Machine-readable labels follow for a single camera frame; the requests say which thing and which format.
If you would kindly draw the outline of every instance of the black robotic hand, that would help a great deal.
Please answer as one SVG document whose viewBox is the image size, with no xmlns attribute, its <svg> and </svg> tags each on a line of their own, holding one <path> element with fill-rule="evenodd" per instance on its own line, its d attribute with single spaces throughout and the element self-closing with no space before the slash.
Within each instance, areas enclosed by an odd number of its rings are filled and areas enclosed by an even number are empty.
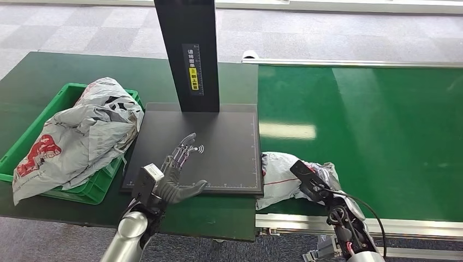
<svg viewBox="0 0 463 262">
<path fill-rule="evenodd" d="M 175 204 L 194 197 L 200 194 L 207 185 L 206 180 L 200 180 L 193 186 L 179 187 L 180 173 L 190 154 L 193 152 L 202 153 L 204 150 L 202 145 L 199 147 L 190 145 L 194 143 L 195 137 L 196 133 L 185 137 L 173 153 L 165 158 L 161 167 L 164 178 L 158 183 L 154 193 L 168 204 Z"/>
</svg>

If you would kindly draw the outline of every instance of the red printed logo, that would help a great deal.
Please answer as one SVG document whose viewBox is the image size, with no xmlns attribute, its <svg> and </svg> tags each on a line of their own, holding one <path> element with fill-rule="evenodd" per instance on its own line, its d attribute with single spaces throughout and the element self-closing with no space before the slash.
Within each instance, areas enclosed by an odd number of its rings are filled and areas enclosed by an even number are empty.
<svg viewBox="0 0 463 262">
<path fill-rule="evenodd" d="M 42 135 L 27 155 L 27 163 L 16 168 L 19 176 L 24 177 L 32 171 L 38 170 L 47 158 L 53 158 L 61 154 L 61 148 L 55 144 L 51 135 Z"/>
</svg>

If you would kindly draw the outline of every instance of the black vertical stand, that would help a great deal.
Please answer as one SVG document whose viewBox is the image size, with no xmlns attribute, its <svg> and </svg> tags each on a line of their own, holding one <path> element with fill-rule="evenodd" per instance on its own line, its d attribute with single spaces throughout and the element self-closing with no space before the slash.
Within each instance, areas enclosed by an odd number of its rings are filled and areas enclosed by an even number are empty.
<svg viewBox="0 0 463 262">
<path fill-rule="evenodd" d="M 155 0 L 182 112 L 219 112 L 214 0 Z"/>
<path fill-rule="evenodd" d="M 214 0 L 154 1 L 180 106 L 147 104 L 121 190 L 195 132 L 204 152 L 189 157 L 179 187 L 205 179 L 204 194 L 263 195 L 257 106 L 219 102 Z"/>
</svg>

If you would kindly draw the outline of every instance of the wireless symbol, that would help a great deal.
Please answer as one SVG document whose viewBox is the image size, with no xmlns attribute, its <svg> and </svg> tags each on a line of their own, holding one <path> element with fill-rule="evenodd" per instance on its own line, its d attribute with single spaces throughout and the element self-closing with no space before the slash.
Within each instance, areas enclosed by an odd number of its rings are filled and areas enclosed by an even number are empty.
<svg viewBox="0 0 463 262">
<path fill-rule="evenodd" d="M 198 146 L 198 152 L 201 153 L 201 154 L 204 152 L 204 146 L 203 145 Z"/>
</svg>

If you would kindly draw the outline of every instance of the black cable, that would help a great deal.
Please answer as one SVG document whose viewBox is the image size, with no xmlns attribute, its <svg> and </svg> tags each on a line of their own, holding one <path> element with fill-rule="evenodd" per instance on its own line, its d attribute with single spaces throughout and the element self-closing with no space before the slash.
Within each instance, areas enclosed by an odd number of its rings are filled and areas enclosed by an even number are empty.
<svg viewBox="0 0 463 262">
<path fill-rule="evenodd" d="M 360 203 L 362 203 L 364 206 L 366 206 L 367 209 L 370 210 L 370 212 L 373 214 L 373 216 L 375 216 L 376 220 L 378 220 L 378 224 L 379 224 L 379 227 L 381 228 L 381 234 L 383 235 L 383 243 L 384 243 L 384 252 L 383 252 L 383 258 L 384 260 L 386 260 L 386 233 L 384 232 L 384 227 L 383 227 L 383 223 L 381 223 L 381 220 L 378 216 L 378 214 L 373 210 L 373 208 L 371 208 L 371 206 L 369 206 L 366 202 L 364 202 L 363 200 L 359 199 L 359 198 L 356 198 L 355 196 L 352 196 L 352 195 L 349 195 L 347 193 L 342 193 L 342 192 L 338 192 L 338 191 L 333 191 L 333 190 L 329 190 L 329 189 L 326 189 L 326 188 L 323 188 L 323 187 L 320 187 L 320 189 L 324 190 L 324 191 L 328 191 L 330 193 L 333 193 L 333 194 L 338 194 L 338 195 L 343 195 L 345 197 L 348 197 L 348 198 L 352 198 L 353 200 L 355 201 L 358 201 Z"/>
</svg>

